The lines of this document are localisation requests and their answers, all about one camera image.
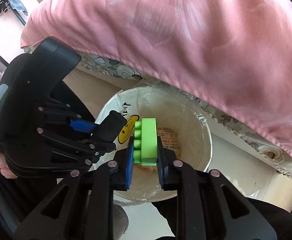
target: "white floor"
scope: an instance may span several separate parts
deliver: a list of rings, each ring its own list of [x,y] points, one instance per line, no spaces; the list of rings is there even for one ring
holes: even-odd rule
[[[64,80],[95,117],[108,99],[120,90],[118,86],[77,69]],[[291,211],[292,180],[224,139],[214,134],[212,138],[213,158],[209,169],[220,170],[244,195]],[[167,221],[151,203],[124,209],[129,217],[129,227],[122,240],[153,240],[173,235]]]

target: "green block stud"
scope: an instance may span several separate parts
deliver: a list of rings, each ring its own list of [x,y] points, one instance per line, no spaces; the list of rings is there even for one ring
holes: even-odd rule
[[[155,166],[157,162],[157,131],[155,118],[142,118],[135,122],[134,162]]]

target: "yellow cartoon sticker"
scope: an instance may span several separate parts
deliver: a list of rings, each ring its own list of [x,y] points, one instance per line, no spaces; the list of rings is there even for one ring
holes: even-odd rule
[[[129,138],[130,134],[133,131],[133,128],[135,126],[135,122],[139,120],[138,115],[132,115],[128,120],[127,120],[127,125],[123,127],[123,129],[120,131],[118,135],[118,142],[120,144],[123,144],[124,142],[127,141]]]

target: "silver rivet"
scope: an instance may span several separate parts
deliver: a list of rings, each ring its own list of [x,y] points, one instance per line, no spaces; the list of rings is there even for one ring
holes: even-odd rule
[[[111,168],[116,167],[117,164],[118,164],[117,161],[109,161],[109,162],[107,163],[108,167],[111,167]]]
[[[72,171],[70,172],[70,175],[71,175],[72,177],[77,177],[79,174],[80,174],[79,170],[72,170]]]
[[[211,170],[210,175],[217,178],[221,175],[221,173],[218,170]]]
[[[173,162],[173,165],[175,167],[182,167],[183,166],[183,162],[180,161],[180,160],[176,160],[176,161]]]
[[[87,165],[92,165],[92,162],[91,162],[90,160],[88,160],[88,159],[85,160],[85,163],[86,163]]]

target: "white bucket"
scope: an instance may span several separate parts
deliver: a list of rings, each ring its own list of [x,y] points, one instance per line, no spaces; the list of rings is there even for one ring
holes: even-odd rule
[[[199,104],[179,91],[153,86],[137,87],[120,91],[114,95],[96,118],[100,124],[111,110],[121,112],[127,119],[127,127],[116,138],[116,148],[127,147],[129,137],[134,136],[134,122],[141,118],[156,118],[157,132],[166,147],[175,150],[176,141],[180,152],[176,155],[193,168],[206,171],[212,158],[212,139],[208,125]],[[102,156],[95,168],[114,157],[115,151]],[[160,189],[156,166],[142,167],[134,165],[130,190],[116,191],[115,194],[125,198],[130,205],[148,201],[160,201],[176,196],[174,191]]]

